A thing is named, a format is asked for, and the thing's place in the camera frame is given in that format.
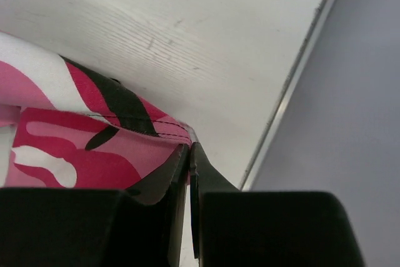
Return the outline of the pink camouflage trousers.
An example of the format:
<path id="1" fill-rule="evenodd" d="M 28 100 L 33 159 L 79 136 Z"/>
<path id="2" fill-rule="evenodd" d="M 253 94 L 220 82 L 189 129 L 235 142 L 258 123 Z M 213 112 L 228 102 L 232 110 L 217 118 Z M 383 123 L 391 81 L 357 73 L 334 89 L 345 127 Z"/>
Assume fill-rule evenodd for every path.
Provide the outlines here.
<path id="1" fill-rule="evenodd" d="M 185 126 L 117 81 L 1 34 L 1 186 L 126 189 L 180 144 Z"/>

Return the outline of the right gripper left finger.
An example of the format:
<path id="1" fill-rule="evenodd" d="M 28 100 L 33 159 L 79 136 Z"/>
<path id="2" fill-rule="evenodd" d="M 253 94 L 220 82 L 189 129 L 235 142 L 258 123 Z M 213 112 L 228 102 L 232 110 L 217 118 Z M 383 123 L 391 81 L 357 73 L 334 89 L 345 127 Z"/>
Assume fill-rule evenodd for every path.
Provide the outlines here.
<path id="1" fill-rule="evenodd" d="M 2 266 L 177 266 L 189 149 L 133 186 L 3 188 Z"/>

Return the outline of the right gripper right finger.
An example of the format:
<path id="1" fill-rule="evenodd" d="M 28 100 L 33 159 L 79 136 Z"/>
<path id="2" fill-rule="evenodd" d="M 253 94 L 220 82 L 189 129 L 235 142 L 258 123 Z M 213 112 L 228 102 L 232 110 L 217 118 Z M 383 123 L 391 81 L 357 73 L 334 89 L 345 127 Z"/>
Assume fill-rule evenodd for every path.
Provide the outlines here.
<path id="1" fill-rule="evenodd" d="M 241 191 L 197 142 L 189 172 L 193 251 L 201 266 L 364 266 L 335 195 Z"/>

